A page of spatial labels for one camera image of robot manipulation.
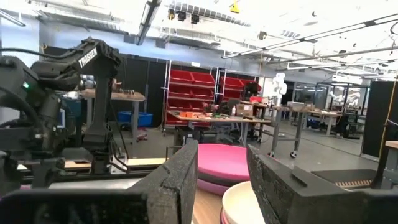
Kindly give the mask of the beige round plate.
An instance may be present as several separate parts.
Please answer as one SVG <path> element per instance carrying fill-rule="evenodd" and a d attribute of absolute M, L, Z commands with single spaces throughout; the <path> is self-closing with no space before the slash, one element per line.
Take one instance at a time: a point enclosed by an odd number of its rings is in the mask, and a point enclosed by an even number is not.
<path fill-rule="evenodd" d="M 230 187 L 222 204 L 226 224 L 266 224 L 250 181 Z"/>

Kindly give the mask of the black partition panel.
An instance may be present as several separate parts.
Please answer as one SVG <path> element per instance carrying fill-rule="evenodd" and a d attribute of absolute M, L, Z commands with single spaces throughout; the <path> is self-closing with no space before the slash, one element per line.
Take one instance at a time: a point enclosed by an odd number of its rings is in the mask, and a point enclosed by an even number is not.
<path fill-rule="evenodd" d="M 389 121 L 392 123 L 388 124 L 384 139 L 398 141 L 398 82 L 396 82 L 392 104 L 390 104 L 393 86 L 393 81 L 371 83 L 361 150 L 363 154 L 379 157 L 383 129 L 388 114 Z"/>

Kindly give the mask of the pink round plate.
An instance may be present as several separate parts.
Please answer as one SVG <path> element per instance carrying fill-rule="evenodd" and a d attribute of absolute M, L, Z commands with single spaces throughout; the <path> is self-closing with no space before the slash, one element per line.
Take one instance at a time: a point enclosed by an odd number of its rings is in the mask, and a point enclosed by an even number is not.
<path fill-rule="evenodd" d="M 198 175 L 201 179 L 208 180 L 248 181 L 246 148 L 225 144 L 199 144 Z"/>

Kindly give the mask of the ceiling light strip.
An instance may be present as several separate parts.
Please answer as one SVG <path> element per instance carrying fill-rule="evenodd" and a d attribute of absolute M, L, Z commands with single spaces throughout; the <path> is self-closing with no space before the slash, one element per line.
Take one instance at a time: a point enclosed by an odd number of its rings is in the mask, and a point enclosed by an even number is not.
<path fill-rule="evenodd" d="M 249 54 L 253 54 L 253 53 L 257 53 L 257 52 L 262 52 L 265 50 L 273 50 L 273 49 L 278 49 L 281 47 L 295 45 L 295 44 L 299 44 L 301 42 L 311 42 L 313 40 L 322 39 L 322 38 L 330 37 L 333 35 L 344 34 L 347 32 L 352 32 L 355 30 L 360 30 L 360 29 L 364 29 L 364 28 L 368 28 L 368 27 L 372 27 L 372 26 L 378 26 L 381 24 L 386 24 L 386 23 L 395 22 L 395 21 L 398 21 L 398 13 L 391 14 L 388 16 L 378 17 L 375 19 L 359 22 L 356 24 L 351 24 L 351 25 L 344 26 L 344 27 L 339 27 L 339 28 L 332 29 L 332 30 L 327 30 L 327 31 L 320 32 L 317 34 L 307 35 L 307 36 L 304 36 L 304 37 L 301 37 L 298 39 L 288 40 L 285 42 L 279 42 L 276 44 L 265 45 L 263 47 L 258 47 L 258 48 L 251 49 L 251 50 L 245 50 L 242 52 L 231 53 L 228 55 L 224 55 L 221 58 L 222 59 L 235 58 L 235 57 L 240 57 L 243 55 L 249 55 Z"/>
<path fill-rule="evenodd" d="M 150 29 L 152 21 L 161 4 L 162 0 L 146 0 L 146 5 L 144 6 L 141 21 L 139 24 L 139 30 L 138 33 L 136 34 L 136 38 L 134 41 L 136 45 L 143 44 L 147 32 Z"/>

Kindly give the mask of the cardboard box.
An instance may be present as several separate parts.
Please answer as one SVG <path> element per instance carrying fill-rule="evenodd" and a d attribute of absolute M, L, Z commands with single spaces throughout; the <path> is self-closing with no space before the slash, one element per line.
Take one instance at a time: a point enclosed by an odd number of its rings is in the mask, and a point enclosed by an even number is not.
<path fill-rule="evenodd" d="M 254 106 L 249 104 L 237 104 L 236 105 L 236 116 L 247 116 L 252 117 Z"/>

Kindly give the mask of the purple round plate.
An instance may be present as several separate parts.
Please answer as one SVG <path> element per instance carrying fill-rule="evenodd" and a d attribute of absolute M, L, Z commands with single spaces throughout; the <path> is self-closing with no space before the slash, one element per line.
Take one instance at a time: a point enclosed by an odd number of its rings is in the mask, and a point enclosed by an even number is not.
<path fill-rule="evenodd" d="M 218 184 L 213 184 L 210 182 L 206 182 L 201 179 L 197 179 L 197 186 L 199 189 L 202 189 L 204 191 L 223 196 L 223 194 L 229 189 L 227 186 L 223 185 L 218 185 Z"/>

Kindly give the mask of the white humanoid robot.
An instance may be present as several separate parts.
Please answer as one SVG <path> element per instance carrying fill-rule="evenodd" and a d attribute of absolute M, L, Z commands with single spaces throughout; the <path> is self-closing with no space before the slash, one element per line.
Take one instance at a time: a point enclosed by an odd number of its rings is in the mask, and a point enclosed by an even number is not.
<path fill-rule="evenodd" d="M 287 84 L 284 82 L 285 73 L 277 73 L 272 80 L 273 84 L 273 98 L 274 104 L 280 106 L 282 102 L 282 96 L 287 92 Z"/>

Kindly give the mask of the red bin rack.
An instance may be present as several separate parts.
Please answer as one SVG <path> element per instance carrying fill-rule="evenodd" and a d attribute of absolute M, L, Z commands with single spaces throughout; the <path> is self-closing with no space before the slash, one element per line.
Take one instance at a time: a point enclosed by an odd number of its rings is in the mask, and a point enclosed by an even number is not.
<path fill-rule="evenodd" d="M 181 121 L 169 111 L 199 112 L 204 103 L 214 103 L 216 100 L 215 67 L 201 66 L 197 63 L 187 63 L 169 60 L 166 63 L 164 81 L 164 115 L 163 127 L 173 128 L 184 126 Z"/>
<path fill-rule="evenodd" d="M 229 98 L 243 98 L 244 86 L 247 83 L 256 82 L 258 93 L 262 91 L 258 76 L 238 73 L 236 71 L 217 68 L 215 77 L 215 101 L 227 101 Z"/>

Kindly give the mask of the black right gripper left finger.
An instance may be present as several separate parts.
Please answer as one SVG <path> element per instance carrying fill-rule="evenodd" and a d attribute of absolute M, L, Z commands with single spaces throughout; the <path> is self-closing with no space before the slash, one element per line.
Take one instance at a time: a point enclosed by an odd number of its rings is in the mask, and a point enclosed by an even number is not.
<path fill-rule="evenodd" d="M 132 186 L 139 194 L 133 224 L 192 224 L 197 188 L 198 141 L 184 145 Z"/>

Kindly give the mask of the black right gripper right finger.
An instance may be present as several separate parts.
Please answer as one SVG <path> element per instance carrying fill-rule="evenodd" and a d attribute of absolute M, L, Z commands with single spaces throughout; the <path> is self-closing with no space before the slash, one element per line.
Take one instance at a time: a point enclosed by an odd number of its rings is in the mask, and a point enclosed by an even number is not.
<path fill-rule="evenodd" d="M 247 145 L 253 191 L 266 224 L 342 224 L 342 190 L 299 168 L 289 168 Z"/>

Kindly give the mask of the wooden workbench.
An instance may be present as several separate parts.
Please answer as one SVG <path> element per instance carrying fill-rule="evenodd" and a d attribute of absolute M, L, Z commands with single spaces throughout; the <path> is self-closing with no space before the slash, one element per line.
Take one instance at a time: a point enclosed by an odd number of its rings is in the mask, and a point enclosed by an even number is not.
<path fill-rule="evenodd" d="M 307 122 L 307 114 L 308 113 L 313 113 L 313 114 L 317 114 L 317 115 L 321 115 L 321 116 L 330 117 L 327 131 L 326 131 L 327 135 L 329 135 L 330 131 L 331 131 L 332 119 L 342 116 L 342 114 L 333 113 L 331 111 L 326 111 L 326 112 L 316 111 L 315 109 L 312 109 L 310 106 L 304 106 L 301 108 L 294 108 L 291 106 L 273 106 L 272 109 L 274 111 L 276 111 L 275 120 L 273 122 L 274 131 L 272 134 L 267 133 L 267 135 L 272 136 L 271 151 L 268 153 L 268 155 L 271 157 L 274 157 L 274 154 L 276 152 L 276 148 L 277 148 L 279 141 L 294 142 L 294 149 L 290 153 L 290 157 L 293 159 L 295 159 L 297 157 L 297 153 L 299 151 L 300 142 L 301 142 L 301 133 L 303 131 L 303 128 L 305 127 L 305 123 Z M 287 111 L 297 113 L 298 124 L 297 124 L 297 129 L 296 129 L 294 138 L 280 137 L 280 124 L 282 121 L 282 112 L 287 112 Z"/>
<path fill-rule="evenodd" d="M 93 99 L 95 97 L 95 89 L 85 89 L 80 92 L 80 95 L 87 100 L 86 126 L 89 127 L 93 119 Z M 139 142 L 140 139 L 146 140 L 146 133 L 138 130 L 139 103 L 145 101 L 145 96 L 136 91 L 134 93 L 132 91 L 125 91 L 123 93 L 112 92 L 111 99 L 132 102 L 131 133 L 136 142 Z"/>
<path fill-rule="evenodd" d="M 218 117 L 213 116 L 212 113 L 199 113 L 199 112 L 184 112 L 181 111 L 167 111 L 168 114 L 172 115 L 173 117 L 181 120 L 187 121 L 188 127 L 194 128 L 195 123 L 240 123 L 240 142 L 242 145 L 246 145 L 247 135 L 248 135 L 248 127 L 249 123 L 259 123 L 259 124 L 268 124 L 271 123 L 269 119 L 259 119 L 259 118 L 250 118 L 245 119 L 239 116 L 228 116 L 228 115 L 219 115 Z"/>

